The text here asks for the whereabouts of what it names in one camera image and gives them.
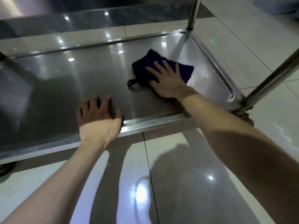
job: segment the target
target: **purple cloth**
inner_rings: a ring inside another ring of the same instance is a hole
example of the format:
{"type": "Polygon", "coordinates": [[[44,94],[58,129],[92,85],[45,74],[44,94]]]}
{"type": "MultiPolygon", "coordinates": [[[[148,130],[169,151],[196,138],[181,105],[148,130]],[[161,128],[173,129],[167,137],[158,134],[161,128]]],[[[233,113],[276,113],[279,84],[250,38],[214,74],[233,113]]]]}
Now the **purple cloth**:
{"type": "MultiPolygon", "coordinates": [[[[158,69],[154,65],[154,61],[157,61],[161,66],[164,66],[162,62],[163,60],[167,61],[167,63],[173,69],[174,72],[176,71],[177,62],[168,60],[165,57],[161,56],[156,51],[150,49],[146,54],[146,56],[144,56],[142,59],[132,64],[132,68],[136,79],[129,80],[128,85],[131,86],[132,84],[138,82],[141,86],[148,86],[148,81],[150,80],[155,80],[156,82],[159,82],[158,78],[152,73],[150,73],[148,70],[146,70],[145,68],[151,67],[158,71],[158,69]]],[[[180,64],[180,63],[178,64],[180,68],[181,78],[185,83],[187,83],[188,80],[191,78],[194,67],[190,65],[180,64]]]]}

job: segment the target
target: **cart post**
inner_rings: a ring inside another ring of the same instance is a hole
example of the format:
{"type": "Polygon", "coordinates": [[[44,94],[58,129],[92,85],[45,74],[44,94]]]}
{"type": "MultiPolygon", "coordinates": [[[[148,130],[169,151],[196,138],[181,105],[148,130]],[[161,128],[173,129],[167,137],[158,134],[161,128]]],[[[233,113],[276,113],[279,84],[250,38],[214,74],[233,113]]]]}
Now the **cart post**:
{"type": "Polygon", "coordinates": [[[190,14],[189,21],[188,21],[187,30],[193,30],[193,28],[194,28],[199,4],[200,4],[200,0],[196,0],[193,3],[191,14],[190,14]]]}
{"type": "Polygon", "coordinates": [[[260,85],[258,85],[244,99],[243,106],[236,112],[238,115],[245,113],[268,93],[284,82],[299,68],[299,48],[287,58],[275,71],[272,72],[260,85]]]}

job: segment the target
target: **person's left hand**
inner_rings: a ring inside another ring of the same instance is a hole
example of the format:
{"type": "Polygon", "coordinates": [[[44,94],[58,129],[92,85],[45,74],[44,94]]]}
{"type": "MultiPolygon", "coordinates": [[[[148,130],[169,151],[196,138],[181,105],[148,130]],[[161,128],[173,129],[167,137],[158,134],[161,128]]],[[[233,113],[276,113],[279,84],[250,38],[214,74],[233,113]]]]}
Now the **person's left hand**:
{"type": "Polygon", "coordinates": [[[106,147],[118,135],[121,129],[122,112],[116,109],[116,117],[112,119],[108,113],[108,105],[111,97],[106,96],[100,108],[98,108],[98,97],[92,97],[85,101],[77,109],[80,138],[82,142],[104,143],[106,147]]]}

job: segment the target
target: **metal cart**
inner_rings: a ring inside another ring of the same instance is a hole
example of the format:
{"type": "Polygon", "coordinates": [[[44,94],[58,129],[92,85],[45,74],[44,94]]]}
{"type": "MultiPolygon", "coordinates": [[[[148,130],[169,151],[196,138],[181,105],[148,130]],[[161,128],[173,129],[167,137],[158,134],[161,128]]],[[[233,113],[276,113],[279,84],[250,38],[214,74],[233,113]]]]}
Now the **metal cart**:
{"type": "Polygon", "coordinates": [[[192,33],[199,4],[194,1],[187,28],[182,30],[20,56],[0,53],[0,164],[78,147],[74,110],[95,94],[100,98],[110,94],[112,109],[122,109],[119,137],[188,121],[190,115],[177,101],[163,99],[150,88],[127,88],[134,77],[131,64],[150,48],[193,65],[188,85],[240,116],[299,67],[298,49],[244,97],[192,33]]]}

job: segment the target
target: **hand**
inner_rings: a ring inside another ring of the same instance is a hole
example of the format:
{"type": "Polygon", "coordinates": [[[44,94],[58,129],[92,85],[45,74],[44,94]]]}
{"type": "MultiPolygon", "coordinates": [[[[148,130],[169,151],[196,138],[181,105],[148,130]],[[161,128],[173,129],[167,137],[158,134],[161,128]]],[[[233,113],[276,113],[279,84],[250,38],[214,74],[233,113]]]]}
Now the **hand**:
{"type": "Polygon", "coordinates": [[[159,79],[159,83],[156,81],[149,82],[150,86],[154,88],[157,94],[161,97],[176,98],[178,101],[181,101],[182,98],[187,95],[197,93],[193,88],[188,87],[182,80],[178,64],[176,64],[175,73],[165,60],[163,61],[163,64],[165,68],[159,65],[157,61],[154,62],[154,65],[159,72],[151,67],[146,67],[149,72],[159,79]]]}
{"type": "Polygon", "coordinates": [[[115,119],[111,118],[108,113],[110,99],[110,96],[105,97],[98,108],[98,97],[92,97],[77,109],[76,115],[82,142],[93,144],[103,142],[106,147],[117,137],[121,129],[122,113],[117,108],[115,119]]]}

